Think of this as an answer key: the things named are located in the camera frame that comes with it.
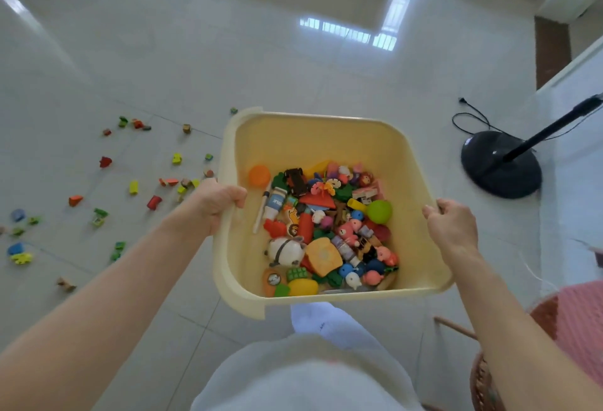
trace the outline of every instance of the chair leg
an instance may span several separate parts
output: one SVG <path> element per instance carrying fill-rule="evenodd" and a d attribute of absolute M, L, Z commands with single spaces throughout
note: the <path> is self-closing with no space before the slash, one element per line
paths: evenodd
<path fill-rule="evenodd" d="M 466 328 L 464 328 L 463 326 L 458 325 L 457 323 L 454 323 L 452 321 L 449 321 L 448 319 L 445 319 L 443 317 L 440 316 L 434 316 L 433 317 L 433 321 L 435 323 L 441 323 L 442 325 L 446 325 L 448 328 L 451 328 L 454 331 L 458 331 L 460 334 L 464 335 L 464 336 L 468 336 L 469 338 L 472 338 L 474 340 L 478 340 L 478 337 L 475 336 L 475 333 L 473 333 L 470 330 L 467 330 Z"/>

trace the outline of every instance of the tiled floor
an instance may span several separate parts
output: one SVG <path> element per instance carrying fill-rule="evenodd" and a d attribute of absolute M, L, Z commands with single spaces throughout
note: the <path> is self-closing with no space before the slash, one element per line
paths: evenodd
<path fill-rule="evenodd" d="M 459 167 L 450 124 L 464 96 L 495 123 L 525 123 L 535 91 L 535 0 L 1 0 L 0 212 L 44 216 L 24 239 L 27 268 L 0 271 L 1 346 L 62 301 L 59 275 L 84 285 L 112 244 L 135 242 L 173 206 L 145 204 L 220 152 L 230 107 L 384 119 L 412 142 L 433 194 L 468 203 L 481 246 L 524 305 L 538 295 L 539 200 L 481 193 Z M 151 132 L 117 129 L 120 115 Z M 182 123 L 195 131 L 182 133 Z M 102 129 L 114 133 L 100 136 Z M 113 165 L 98 168 L 102 155 Z M 131 178 L 140 193 L 127 195 Z M 67 207 L 75 193 L 86 198 Z M 91 208 L 110 212 L 97 232 Z M 3 247 L 10 239 L 0 237 Z M 348 304 L 408 370 L 422 400 L 471 407 L 475 342 L 435 328 L 468 323 L 456 289 L 421 300 Z M 292 331 L 288 308 L 251 321 L 220 301 L 205 244 L 95 410 L 185 410 L 221 361 Z"/>

